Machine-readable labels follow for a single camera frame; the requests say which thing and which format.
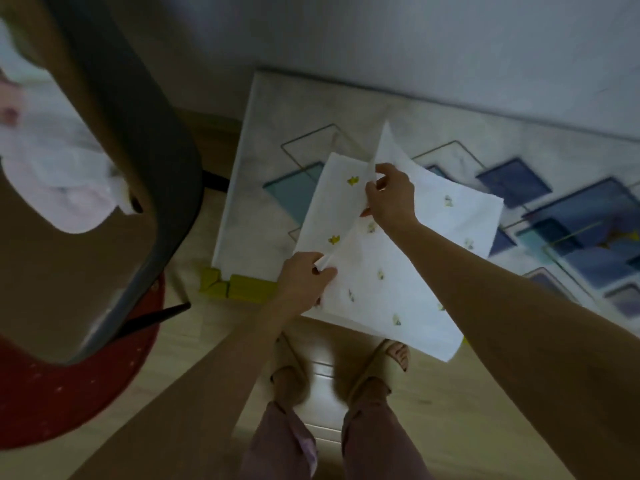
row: beige sandal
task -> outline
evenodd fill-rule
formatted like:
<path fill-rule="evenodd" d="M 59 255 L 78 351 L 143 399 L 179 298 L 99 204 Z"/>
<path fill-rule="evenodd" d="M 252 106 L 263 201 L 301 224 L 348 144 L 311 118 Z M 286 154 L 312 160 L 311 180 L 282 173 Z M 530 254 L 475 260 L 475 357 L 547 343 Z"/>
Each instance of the beige sandal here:
<path fill-rule="evenodd" d="M 285 367 L 293 367 L 293 370 L 296 371 L 296 375 L 305 385 L 300 393 L 300 398 L 298 398 L 296 403 L 300 404 L 308 398 L 310 392 L 309 380 L 307 379 L 305 370 L 302 368 L 298 357 L 294 354 L 291 345 L 289 345 L 289 341 L 283 333 L 278 336 L 276 343 L 273 346 L 273 356 L 271 357 L 269 367 L 269 379 L 271 382 L 273 382 L 273 375 L 277 371 L 284 369 Z"/>
<path fill-rule="evenodd" d="M 353 395 L 364 383 L 364 381 L 371 377 L 380 379 L 386 384 L 390 391 L 393 391 L 393 389 L 395 389 L 400 378 L 405 372 L 402 366 L 396 361 L 396 359 L 387 354 L 388 348 L 396 342 L 397 340 L 386 339 L 382 341 L 378 348 L 376 348 L 363 373 L 359 375 L 355 384 L 351 388 L 348 404 L 353 403 Z"/>

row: white wall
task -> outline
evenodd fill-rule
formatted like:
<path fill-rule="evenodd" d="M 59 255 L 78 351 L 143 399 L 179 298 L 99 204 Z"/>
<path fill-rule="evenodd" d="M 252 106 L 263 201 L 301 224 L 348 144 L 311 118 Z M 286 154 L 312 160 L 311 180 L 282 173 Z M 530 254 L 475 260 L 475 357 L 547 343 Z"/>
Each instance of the white wall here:
<path fill-rule="evenodd" d="M 190 109 L 241 118 L 254 67 L 270 66 L 640 137 L 640 0 L 162 3 L 175 54 L 144 23 L 125 31 Z"/>

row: sheet of paper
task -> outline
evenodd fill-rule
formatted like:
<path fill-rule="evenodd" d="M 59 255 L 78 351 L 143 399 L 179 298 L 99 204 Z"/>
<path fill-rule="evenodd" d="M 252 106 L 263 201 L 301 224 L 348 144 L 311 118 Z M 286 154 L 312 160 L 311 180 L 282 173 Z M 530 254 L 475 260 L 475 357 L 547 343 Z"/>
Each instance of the sheet of paper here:
<path fill-rule="evenodd" d="M 416 216 L 422 224 L 480 257 L 489 254 L 502 199 L 420 167 L 395 143 L 386 124 L 369 165 L 332 155 L 318 182 L 296 250 L 323 252 L 318 268 L 335 266 L 338 276 L 312 315 L 329 322 L 341 317 L 347 327 L 356 328 L 356 323 L 447 361 L 462 341 L 458 327 L 372 217 L 359 217 L 366 206 L 364 184 L 373 179 L 374 165 L 381 162 L 393 163 L 411 179 Z M 344 185 L 343 180 L 352 176 L 358 181 Z M 323 242 L 328 234 L 339 235 L 340 240 Z"/>

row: pink pants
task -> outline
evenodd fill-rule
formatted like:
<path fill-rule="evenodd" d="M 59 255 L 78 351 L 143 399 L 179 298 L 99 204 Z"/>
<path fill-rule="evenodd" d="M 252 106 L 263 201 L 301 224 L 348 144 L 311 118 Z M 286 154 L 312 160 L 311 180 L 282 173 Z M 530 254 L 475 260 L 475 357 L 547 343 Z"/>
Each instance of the pink pants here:
<path fill-rule="evenodd" d="M 347 480 L 433 480 L 386 401 L 363 399 L 342 427 Z M 269 403 L 240 467 L 240 480 L 309 480 L 316 440 L 293 411 Z"/>

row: black chair leg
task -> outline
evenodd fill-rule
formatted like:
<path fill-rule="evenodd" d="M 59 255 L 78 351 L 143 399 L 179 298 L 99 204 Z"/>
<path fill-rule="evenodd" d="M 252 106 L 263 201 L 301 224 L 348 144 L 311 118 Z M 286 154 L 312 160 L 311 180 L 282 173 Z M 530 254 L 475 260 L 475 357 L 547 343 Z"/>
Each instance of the black chair leg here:
<path fill-rule="evenodd" d="M 210 171 L 202 171 L 202 183 L 208 189 L 219 190 L 224 193 L 229 190 L 229 179 L 220 177 Z"/>
<path fill-rule="evenodd" d="M 134 318 L 133 320 L 128 320 L 117 332 L 116 336 L 111 339 L 111 341 L 114 342 L 117 339 L 121 339 L 123 337 L 126 337 L 127 335 L 140 331 L 143 328 L 155 325 L 156 323 L 162 323 L 165 320 L 169 320 L 169 318 L 187 311 L 190 307 L 191 302 L 188 301 L 187 303 L 183 303 L 181 305 L 172 306 L 171 308 L 165 308 L 164 310 L 158 310 L 157 312 L 141 315 L 138 318 Z"/>

